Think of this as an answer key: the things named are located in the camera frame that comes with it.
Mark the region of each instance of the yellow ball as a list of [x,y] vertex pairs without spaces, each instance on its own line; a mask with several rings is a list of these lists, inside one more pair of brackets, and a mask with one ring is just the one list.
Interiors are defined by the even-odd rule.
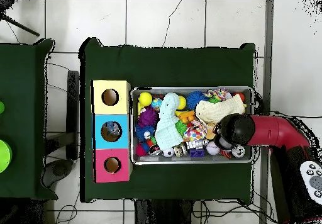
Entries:
[[149,106],[152,103],[152,95],[149,92],[141,92],[138,100],[142,106]]
[[183,96],[179,96],[179,106],[178,109],[184,109],[186,107],[187,101]]

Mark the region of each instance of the pink box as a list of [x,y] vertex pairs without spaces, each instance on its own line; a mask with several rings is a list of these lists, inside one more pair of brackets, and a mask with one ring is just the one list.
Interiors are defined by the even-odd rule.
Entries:
[[[127,148],[122,149],[97,149],[95,150],[95,170],[96,179],[94,182],[125,182],[129,181],[132,172],[132,163],[130,161]],[[106,170],[106,161],[108,158],[117,159],[119,169],[115,173]]]

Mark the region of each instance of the remote control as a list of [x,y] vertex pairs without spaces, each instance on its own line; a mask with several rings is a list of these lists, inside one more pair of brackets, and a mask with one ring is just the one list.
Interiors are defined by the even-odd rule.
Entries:
[[311,199],[322,204],[322,168],[313,161],[305,161],[300,171]]

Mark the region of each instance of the metal tray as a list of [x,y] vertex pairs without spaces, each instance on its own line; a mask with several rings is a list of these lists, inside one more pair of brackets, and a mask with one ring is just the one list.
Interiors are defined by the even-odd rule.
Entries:
[[252,147],[245,147],[245,155],[242,158],[236,159],[232,157],[227,159],[222,155],[209,155],[205,150],[206,155],[204,157],[191,158],[191,157],[164,157],[162,154],[157,156],[137,156],[135,149],[138,144],[138,139],[135,136],[135,124],[137,117],[137,102],[141,92],[150,92],[151,94],[167,94],[168,92],[174,92],[185,98],[190,92],[203,91],[208,89],[226,88],[230,93],[242,92],[245,96],[244,103],[247,105],[246,113],[253,114],[254,111],[254,93],[251,87],[244,86],[213,86],[213,87],[136,87],[130,92],[130,103],[132,107],[130,109],[130,137],[131,137],[131,161],[136,165],[152,165],[152,164],[222,164],[222,163],[247,163],[253,160],[254,151]]

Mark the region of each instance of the green table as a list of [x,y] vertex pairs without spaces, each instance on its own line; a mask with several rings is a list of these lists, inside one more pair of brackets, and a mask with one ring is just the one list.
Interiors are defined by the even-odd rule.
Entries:
[[0,139],[13,152],[8,168],[0,173],[0,197],[57,199],[41,184],[45,140],[44,63],[52,40],[36,45],[0,43]]
[[92,179],[90,81],[126,80],[140,86],[253,86],[255,46],[241,48],[103,47],[88,38],[80,48],[81,201],[99,199],[240,198],[250,203],[251,163],[134,165],[128,182]]

